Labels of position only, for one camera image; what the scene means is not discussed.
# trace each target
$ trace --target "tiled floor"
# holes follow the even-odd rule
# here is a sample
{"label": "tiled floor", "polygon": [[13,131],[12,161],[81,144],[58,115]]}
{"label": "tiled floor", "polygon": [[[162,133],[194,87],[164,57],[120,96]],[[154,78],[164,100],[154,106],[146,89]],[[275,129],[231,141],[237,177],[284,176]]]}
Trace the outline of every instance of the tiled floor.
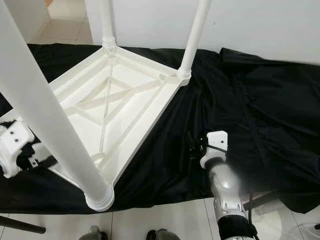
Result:
{"label": "tiled floor", "polygon": [[51,21],[30,44],[93,44],[84,0],[53,0]]}
{"label": "tiled floor", "polygon": [[[273,202],[265,205],[267,209],[273,206]],[[293,213],[284,205],[265,214],[260,214],[261,211],[265,211],[264,207],[252,211],[261,240],[319,239],[320,232],[313,230],[313,224],[320,222],[320,207],[305,215]],[[145,240],[149,230],[160,228],[176,233],[181,240],[220,239],[213,198],[92,215],[10,214],[9,217],[44,226],[47,231],[42,235],[6,227],[0,240],[77,240],[91,225],[107,232],[110,240]]]}

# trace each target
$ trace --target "wrinkled black fabric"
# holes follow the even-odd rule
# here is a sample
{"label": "wrinkled black fabric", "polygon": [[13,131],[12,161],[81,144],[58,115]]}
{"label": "wrinkled black fabric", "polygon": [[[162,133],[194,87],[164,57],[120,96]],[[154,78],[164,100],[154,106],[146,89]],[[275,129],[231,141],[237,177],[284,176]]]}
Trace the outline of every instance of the wrinkled black fabric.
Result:
{"label": "wrinkled black fabric", "polygon": [[[29,48],[51,82],[99,46]],[[126,49],[176,69],[184,52]],[[190,160],[187,133],[199,139],[217,130],[228,133],[227,161],[239,175],[243,193],[275,191],[287,207],[301,213],[318,206],[319,76],[318,66],[229,49],[219,54],[198,50],[190,83],[177,92],[117,182],[109,211],[210,197],[206,172],[199,160]],[[0,114],[9,109],[1,99]],[[1,176],[0,186],[0,212],[93,213],[79,189],[48,170]]]}

